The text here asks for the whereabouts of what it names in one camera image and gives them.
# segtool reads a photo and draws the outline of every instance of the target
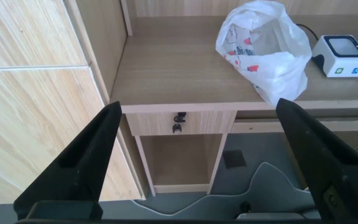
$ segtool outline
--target desk drawer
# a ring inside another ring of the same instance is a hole
[[[186,122],[180,123],[182,132],[172,131],[178,113],[127,114],[133,136],[158,136],[173,134],[230,133],[236,111],[202,111],[186,113]]]

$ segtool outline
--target black cable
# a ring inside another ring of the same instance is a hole
[[[305,26],[305,25],[303,25],[303,24],[297,24],[297,26],[301,26],[301,27],[304,27],[304,28],[308,29],[308,30],[314,35],[314,37],[316,38],[316,40],[318,40],[318,37],[317,37],[316,33],[313,32],[313,30],[311,30],[309,27],[307,27],[307,26]]]

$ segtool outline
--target open cubby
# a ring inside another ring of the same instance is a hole
[[[220,159],[222,136],[195,134],[139,137],[145,170],[151,178],[150,187],[156,193],[207,192],[216,161]]]

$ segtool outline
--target cabinet door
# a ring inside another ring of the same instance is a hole
[[[0,203],[12,203],[102,107],[88,67],[0,70]],[[118,144],[105,180],[104,200],[140,198]]]
[[[87,64],[62,0],[0,0],[0,67]]]

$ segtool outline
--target wooden cabinet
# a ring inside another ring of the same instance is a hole
[[[109,101],[125,39],[119,0],[0,1],[0,203],[12,203]],[[100,200],[145,198],[134,145],[120,127]]]
[[[0,203],[13,200],[101,110],[90,68],[0,70]],[[141,198],[116,142],[101,200]]]
[[[0,68],[87,64],[62,0],[0,1]]]

